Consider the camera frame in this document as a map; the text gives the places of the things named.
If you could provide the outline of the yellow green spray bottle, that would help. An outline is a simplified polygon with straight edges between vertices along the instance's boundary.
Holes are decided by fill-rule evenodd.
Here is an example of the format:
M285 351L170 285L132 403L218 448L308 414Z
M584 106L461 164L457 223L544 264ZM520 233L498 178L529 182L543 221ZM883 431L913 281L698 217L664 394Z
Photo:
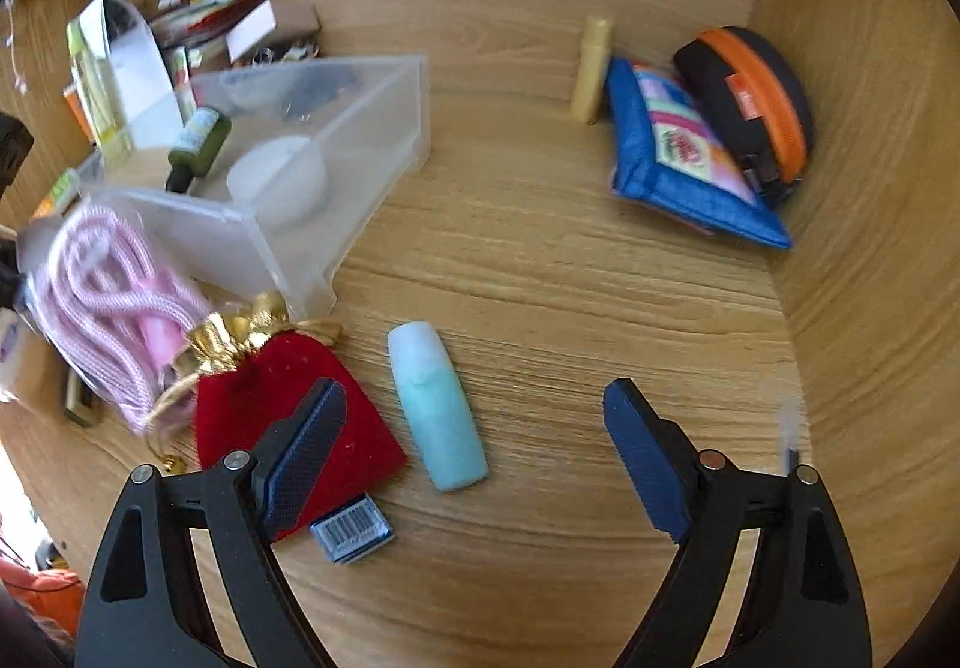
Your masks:
M67 46L71 78L78 90L83 113L101 153L104 171L112 173L119 170L132 153L132 143L124 132L124 116L114 103L112 72L89 49L78 19L68 22Z

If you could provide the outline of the fruit pattern sticker strip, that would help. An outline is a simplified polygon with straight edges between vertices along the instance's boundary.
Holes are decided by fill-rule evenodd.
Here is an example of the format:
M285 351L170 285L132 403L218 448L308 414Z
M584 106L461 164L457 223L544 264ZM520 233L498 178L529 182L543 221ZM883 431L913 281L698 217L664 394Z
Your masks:
M172 47L164 53L167 73L171 77L172 92L178 102L182 122L189 121L197 109L192 82L190 81L189 53L182 46Z

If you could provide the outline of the teal plastic tube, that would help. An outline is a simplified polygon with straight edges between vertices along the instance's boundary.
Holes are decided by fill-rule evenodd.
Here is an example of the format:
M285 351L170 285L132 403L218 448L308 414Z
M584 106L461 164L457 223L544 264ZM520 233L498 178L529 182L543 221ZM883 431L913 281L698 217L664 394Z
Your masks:
M398 403L433 486L449 492L485 480L482 439L436 329L425 320L394 327L387 353Z

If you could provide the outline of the white small box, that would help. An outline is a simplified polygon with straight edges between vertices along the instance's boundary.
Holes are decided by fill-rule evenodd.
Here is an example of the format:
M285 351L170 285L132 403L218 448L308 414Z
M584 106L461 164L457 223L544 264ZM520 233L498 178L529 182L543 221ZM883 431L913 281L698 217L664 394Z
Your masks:
M226 33L226 51L231 62L239 61L277 30L275 4L263 1Z

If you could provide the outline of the white folded paper stand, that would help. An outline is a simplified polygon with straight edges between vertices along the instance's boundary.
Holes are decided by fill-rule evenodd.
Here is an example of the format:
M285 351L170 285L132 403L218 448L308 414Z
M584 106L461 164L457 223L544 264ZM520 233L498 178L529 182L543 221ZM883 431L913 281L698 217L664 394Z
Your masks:
M112 72L114 103L135 150L167 148L182 119L149 24L128 0L93 0L80 20L86 44Z

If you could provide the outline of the small metal lighter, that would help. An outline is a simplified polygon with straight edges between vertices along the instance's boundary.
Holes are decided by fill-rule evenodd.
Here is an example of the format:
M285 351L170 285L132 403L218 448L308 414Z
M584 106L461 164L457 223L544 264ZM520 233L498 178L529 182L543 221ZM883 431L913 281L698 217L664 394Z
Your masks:
M101 421L101 404L88 384L71 369L65 379L64 408L67 420L82 428L93 428Z

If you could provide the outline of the orange sunscreen tube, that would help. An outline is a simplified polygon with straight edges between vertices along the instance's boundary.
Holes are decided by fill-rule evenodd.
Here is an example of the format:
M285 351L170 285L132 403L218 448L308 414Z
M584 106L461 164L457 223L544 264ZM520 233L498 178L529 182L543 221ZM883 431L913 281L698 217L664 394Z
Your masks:
M86 119L85 109L83 109L82 100L80 100L80 95L78 95L78 88L76 88L75 83L69 83L65 86L64 91L62 92L62 97L64 97L65 103L67 103L70 113L73 114L76 124L80 127L83 136L88 143L94 145L96 139L93 136L93 131L89 127L88 120Z

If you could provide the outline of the clear plastic storage bin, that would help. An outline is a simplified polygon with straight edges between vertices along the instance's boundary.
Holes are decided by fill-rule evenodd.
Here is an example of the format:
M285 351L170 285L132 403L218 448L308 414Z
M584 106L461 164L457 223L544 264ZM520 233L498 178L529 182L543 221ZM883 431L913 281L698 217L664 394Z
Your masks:
M427 56L282 62L197 75L231 131L206 176L166 191L178 102L151 106L80 168L89 195L132 210L190 278L299 317L335 304L334 275L382 200L430 154Z

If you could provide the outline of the blue fabric pouch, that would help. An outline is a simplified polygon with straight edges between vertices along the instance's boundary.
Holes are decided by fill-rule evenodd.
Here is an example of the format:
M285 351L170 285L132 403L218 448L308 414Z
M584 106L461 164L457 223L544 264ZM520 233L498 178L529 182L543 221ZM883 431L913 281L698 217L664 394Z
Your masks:
M750 189L672 77L613 58L605 91L615 137L613 194L703 233L719 231L781 251L793 246L779 216Z

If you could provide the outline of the small barcode box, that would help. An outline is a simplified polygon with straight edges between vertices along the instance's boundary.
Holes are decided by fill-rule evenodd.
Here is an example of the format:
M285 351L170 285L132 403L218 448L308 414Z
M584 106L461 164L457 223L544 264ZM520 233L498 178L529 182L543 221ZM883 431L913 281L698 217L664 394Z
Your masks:
M389 544L394 530L370 494L361 494L309 525L325 558L336 565L353 564Z

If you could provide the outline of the dark green glass bottle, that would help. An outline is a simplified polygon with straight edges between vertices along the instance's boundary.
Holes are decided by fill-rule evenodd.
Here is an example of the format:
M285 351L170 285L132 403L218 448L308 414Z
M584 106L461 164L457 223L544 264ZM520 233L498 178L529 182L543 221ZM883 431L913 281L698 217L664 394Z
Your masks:
M231 119L228 116L210 106L195 109L167 152L169 173L164 190L185 194L194 180L203 179L210 173L229 132Z

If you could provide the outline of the white round plastic jar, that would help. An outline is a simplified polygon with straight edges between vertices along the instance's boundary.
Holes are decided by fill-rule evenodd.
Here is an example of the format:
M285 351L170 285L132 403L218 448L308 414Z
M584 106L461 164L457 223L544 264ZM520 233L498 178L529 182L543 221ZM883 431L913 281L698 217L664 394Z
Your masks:
M233 202L251 210L260 225L299 225L324 207L329 173L320 148L306 136L256 143L226 176Z

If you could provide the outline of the stack of books and pens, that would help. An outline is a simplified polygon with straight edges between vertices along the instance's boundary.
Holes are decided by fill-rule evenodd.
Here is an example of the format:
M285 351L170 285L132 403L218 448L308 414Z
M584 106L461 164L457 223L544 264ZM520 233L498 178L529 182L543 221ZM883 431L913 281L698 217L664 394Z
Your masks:
M322 25L313 4L270 0L277 30L244 58L229 60L226 33L263 1L267 0L154 0L146 3L149 30L163 59L172 47L182 46L189 53L190 75L319 58Z

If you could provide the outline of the black orange zip case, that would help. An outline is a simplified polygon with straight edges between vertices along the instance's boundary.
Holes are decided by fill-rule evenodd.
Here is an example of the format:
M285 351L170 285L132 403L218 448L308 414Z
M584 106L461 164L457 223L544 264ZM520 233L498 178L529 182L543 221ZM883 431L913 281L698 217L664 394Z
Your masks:
M745 26L703 31L672 56L704 119L766 205L799 187L815 147L812 106L786 58Z

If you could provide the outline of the green orange lotion tube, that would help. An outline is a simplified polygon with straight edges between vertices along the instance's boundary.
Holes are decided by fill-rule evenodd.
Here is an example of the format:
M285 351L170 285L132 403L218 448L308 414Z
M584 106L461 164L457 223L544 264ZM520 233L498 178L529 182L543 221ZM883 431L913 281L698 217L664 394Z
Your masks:
M78 170L68 168L57 177L49 192L32 212L31 219L62 216L78 198L82 192L82 186L83 181Z

